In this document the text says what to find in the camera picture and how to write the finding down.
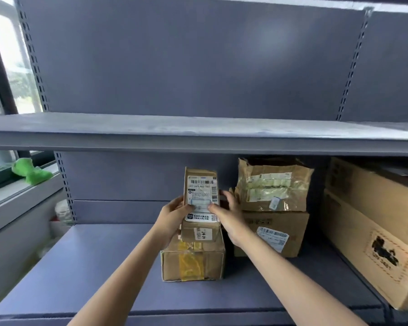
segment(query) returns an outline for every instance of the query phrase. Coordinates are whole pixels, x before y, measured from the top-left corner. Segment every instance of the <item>large cardboard box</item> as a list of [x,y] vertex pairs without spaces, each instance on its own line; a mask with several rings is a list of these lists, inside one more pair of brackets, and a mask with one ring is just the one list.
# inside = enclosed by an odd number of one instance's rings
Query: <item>large cardboard box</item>
[[408,245],[325,190],[325,235],[395,308],[408,309]]
[[326,188],[408,245],[407,167],[332,158]]
[[[243,212],[252,231],[267,241],[284,257],[298,256],[307,227],[308,213],[302,212]],[[234,246],[234,256],[246,256]]]
[[164,281],[222,279],[225,245],[222,233],[215,241],[183,242],[177,236],[160,252]]
[[185,170],[184,204],[194,206],[181,224],[181,240],[185,242],[215,241],[221,224],[208,211],[210,203],[219,205],[218,175],[211,170]]
[[313,169],[294,158],[240,158],[238,165],[236,192],[242,210],[306,211]]

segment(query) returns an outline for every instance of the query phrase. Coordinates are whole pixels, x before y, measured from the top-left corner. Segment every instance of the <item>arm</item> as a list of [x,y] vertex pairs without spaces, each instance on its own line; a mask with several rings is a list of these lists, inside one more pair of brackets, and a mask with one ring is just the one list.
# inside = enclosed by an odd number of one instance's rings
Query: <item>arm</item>
[[89,299],[68,326],[122,326],[160,250],[165,248],[192,207],[183,196],[162,208],[152,229]]
[[241,247],[298,326],[365,326],[350,309],[278,254],[246,225],[235,197],[223,191],[230,210],[210,205],[234,245]]

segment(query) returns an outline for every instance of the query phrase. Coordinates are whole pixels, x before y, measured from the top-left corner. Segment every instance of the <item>green cloth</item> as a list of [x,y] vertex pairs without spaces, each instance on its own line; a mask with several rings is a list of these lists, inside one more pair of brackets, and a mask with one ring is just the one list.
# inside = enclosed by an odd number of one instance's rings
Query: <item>green cloth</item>
[[19,158],[12,164],[12,172],[25,177],[26,182],[30,185],[37,185],[53,177],[52,172],[34,167],[31,158]]

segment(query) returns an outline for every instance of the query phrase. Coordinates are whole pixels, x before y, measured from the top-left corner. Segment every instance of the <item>person's right hand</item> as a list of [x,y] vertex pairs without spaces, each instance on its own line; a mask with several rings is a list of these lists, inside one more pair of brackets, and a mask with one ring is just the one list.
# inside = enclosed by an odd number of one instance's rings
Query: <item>person's right hand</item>
[[228,191],[222,191],[222,194],[227,197],[230,210],[226,210],[215,204],[210,204],[208,210],[219,218],[233,244],[241,247],[242,239],[248,232],[252,232],[252,230],[246,224],[242,210],[234,195]]

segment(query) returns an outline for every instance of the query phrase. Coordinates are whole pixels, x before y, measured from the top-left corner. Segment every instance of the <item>yellow tape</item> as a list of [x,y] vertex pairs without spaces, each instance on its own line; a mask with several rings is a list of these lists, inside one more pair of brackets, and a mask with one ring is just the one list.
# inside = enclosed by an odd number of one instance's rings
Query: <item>yellow tape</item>
[[181,281],[204,280],[202,243],[179,242],[178,250],[181,251],[178,255]]

